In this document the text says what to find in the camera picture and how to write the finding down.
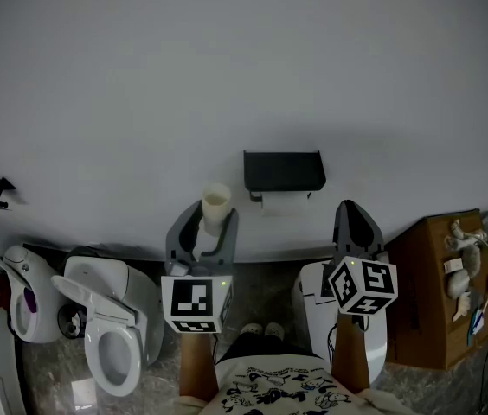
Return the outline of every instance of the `white cup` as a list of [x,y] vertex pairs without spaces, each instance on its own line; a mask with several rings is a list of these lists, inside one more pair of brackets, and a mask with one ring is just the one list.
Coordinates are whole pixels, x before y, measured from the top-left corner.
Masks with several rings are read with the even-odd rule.
[[213,183],[203,190],[203,228],[214,237],[221,234],[223,221],[230,212],[230,189],[224,184]]

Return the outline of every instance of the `gray floor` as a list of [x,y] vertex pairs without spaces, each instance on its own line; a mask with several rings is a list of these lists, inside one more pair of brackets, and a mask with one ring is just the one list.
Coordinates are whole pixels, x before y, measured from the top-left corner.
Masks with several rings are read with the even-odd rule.
[[[223,330],[218,358],[246,322],[283,324],[287,339],[296,341],[290,290],[304,264],[238,265],[234,268],[234,301]],[[161,266],[133,264],[157,279]],[[423,414],[475,414],[488,344],[448,372],[427,371],[388,364],[374,387],[392,392],[407,406]],[[75,413],[73,382],[92,377],[82,340],[35,345],[24,344],[22,357],[30,403],[38,414]],[[166,328],[158,361],[149,367],[134,393],[115,398],[96,386],[100,414],[159,414],[159,407],[177,395],[180,343]],[[488,413],[488,361],[485,370],[484,403]]]

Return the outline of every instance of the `sneaker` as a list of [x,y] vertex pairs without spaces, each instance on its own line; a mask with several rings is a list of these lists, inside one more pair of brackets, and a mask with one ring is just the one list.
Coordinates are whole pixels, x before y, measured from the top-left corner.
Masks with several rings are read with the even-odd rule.
[[256,322],[251,322],[244,326],[241,330],[241,335],[242,334],[256,334],[256,335],[261,335],[263,334],[263,326],[261,324],[258,324]]
[[270,322],[265,328],[264,336],[272,335],[279,338],[281,341],[285,339],[285,330],[277,322]]

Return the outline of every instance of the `graphic t-shirt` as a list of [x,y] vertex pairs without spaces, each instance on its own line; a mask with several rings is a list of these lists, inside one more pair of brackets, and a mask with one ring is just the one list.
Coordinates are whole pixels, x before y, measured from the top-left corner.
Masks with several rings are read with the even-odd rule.
[[325,361],[302,355],[248,356],[216,367],[219,393],[211,402],[180,397],[174,415],[413,414],[389,393],[352,394]]

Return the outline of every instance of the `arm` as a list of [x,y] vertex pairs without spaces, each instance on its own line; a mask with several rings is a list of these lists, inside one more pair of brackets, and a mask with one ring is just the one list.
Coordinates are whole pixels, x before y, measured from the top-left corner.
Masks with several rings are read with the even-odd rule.
[[363,332],[351,322],[351,315],[338,314],[331,375],[353,393],[369,387],[365,340]]
[[209,402],[218,392],[209,335],[182,334],[179,394]]

